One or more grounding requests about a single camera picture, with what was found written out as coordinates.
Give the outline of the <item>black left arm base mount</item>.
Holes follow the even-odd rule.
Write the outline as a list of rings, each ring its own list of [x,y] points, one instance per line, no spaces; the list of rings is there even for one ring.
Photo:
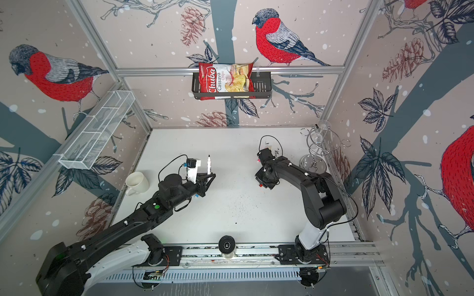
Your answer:
[[[182,246],[164,246],[160,251],[152,251],[149,257],[139,267],[175,267],[180,266],[181,256],[183,253]]]

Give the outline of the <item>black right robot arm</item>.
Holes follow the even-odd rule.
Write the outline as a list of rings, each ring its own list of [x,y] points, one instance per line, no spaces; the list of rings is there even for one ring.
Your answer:
[[[329,173],[311,173],[284,156],[275,157],[269,148],[257,153],[262,168],[256,180],[264,188],[273,189],[285,180],[301,191],[307,222],[296,236],[296,259],[303,264],[329,265],[330,259],[323,236],[347,213],[341,190]]]

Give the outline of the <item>white marker pen red end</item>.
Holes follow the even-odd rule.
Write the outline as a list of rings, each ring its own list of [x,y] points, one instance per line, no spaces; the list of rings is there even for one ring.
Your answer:
[[[211,156],[208,155],[208,158],[207,158],[207,174],[210,175],[212,173],[212,160],[211,160]]]

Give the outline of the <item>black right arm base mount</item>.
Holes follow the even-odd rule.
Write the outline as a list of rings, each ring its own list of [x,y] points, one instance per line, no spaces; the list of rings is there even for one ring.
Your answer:
[[[275,259],[282,265],[316,264],[329,265],[330,259],[325,245],[306,250],[299,244],[279,245]]]

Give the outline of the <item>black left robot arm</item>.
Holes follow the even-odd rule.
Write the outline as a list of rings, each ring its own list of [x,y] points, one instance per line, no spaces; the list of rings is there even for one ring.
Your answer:
[[[36,284],[43,296],[80,296],[93,277],[92,268],[124,243],[144,234],[170,218],[176,207],[192,197],[205,196],[216,174],[197,174],[184,181],[171,174],[159,182],[159,189],[128,217],[88,239],[70,246],[53,246],[38,272]]]

